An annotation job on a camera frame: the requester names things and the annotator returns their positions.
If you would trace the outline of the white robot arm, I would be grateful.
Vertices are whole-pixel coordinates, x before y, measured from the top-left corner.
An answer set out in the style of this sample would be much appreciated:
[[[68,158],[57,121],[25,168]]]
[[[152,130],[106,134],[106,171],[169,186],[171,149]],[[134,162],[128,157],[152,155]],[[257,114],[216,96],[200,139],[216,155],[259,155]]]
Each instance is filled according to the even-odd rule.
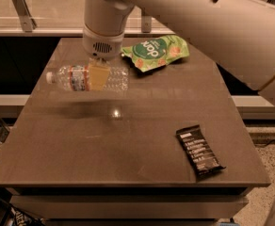
[[[261,0],[85,0],[83,46],[110,60],[133,8],[181,36],[275,106],[275,5]]]

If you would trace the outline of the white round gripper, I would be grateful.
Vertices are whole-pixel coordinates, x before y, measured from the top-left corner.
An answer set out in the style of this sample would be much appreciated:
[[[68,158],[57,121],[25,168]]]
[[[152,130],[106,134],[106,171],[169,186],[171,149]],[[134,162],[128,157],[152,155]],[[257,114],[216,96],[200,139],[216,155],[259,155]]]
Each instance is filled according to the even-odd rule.
[[[84,26],[83,47],[85,51],[90,57],[102,58],[89,60],[89,88],[91,90],[104,89],[110,73],[110,67],[105,60],[111,60],[120,53],[123,38],[123,26],[112,24]]]

